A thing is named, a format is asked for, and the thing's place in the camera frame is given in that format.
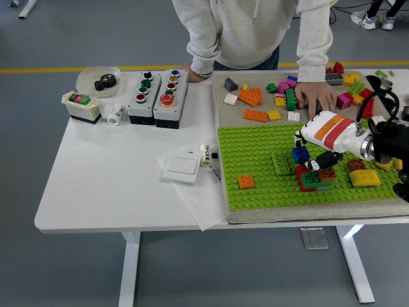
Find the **person's right hand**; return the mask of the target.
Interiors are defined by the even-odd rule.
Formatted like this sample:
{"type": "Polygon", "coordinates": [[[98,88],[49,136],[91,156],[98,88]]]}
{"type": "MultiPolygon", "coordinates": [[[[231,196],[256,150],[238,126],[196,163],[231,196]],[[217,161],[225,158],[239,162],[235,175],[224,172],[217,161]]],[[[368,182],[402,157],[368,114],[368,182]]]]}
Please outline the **person's right hand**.
{"type": "Polygon", "coordinates": [[[198,75],[191,69],[191,64],[190,63],[185,63],[180,66],[174,67],[174,70],[186,70],[188,72],[188,80],[190,83],[200,83],[201,81],[204,81],[205,79],[209,78],[210,75],[198,75]]]}

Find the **person's left hand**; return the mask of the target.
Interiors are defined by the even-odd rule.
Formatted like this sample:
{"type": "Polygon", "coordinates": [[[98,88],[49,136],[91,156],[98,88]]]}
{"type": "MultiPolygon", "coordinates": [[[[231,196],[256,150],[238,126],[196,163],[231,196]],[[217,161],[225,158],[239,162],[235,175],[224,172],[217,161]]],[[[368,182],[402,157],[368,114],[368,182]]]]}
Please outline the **person's left hand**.
{"type": "Polygon", "coordinates": [[[323,111],[335,111],[337,95],[326,82],[299,82],[295,86],[298,108],[304,107],[304,99],[308,101],[309,119],[316,116],[316,103],[319,102],[323,111]]]}

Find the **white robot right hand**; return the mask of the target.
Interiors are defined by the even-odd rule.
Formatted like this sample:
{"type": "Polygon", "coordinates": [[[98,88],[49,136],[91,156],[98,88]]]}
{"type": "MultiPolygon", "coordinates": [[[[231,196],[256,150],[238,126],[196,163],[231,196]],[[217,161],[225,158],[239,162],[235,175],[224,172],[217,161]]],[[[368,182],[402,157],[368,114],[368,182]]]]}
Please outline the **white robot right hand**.
{"type": "Polygon", "coordinates": [[[343,153],[350,152],[360,159],[374,159],[372,134],[355,122],[331,111],[322,111],[295,132],[295,143],[300,147],[307,142],[318,145],[326,152],[310,161],[302,161],[314,171],[328,169],[343,160],[343,153]]]}

